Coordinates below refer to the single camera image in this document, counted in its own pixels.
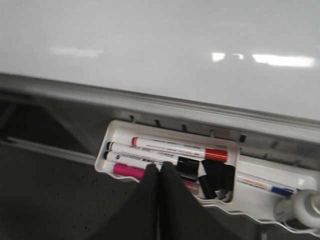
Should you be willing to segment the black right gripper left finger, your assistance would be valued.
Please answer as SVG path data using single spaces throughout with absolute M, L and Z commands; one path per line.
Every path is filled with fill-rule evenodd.
M 158 222 L 159 171 L 146 167 L 140 183 L 121 208 L 90 240 L 155 240 Z

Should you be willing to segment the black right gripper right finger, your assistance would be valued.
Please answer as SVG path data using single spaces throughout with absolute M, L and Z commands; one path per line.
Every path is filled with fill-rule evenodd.
M 159 231 L 162 240 L 239 240 L 194 198 L 174 166 L 159 173 Z

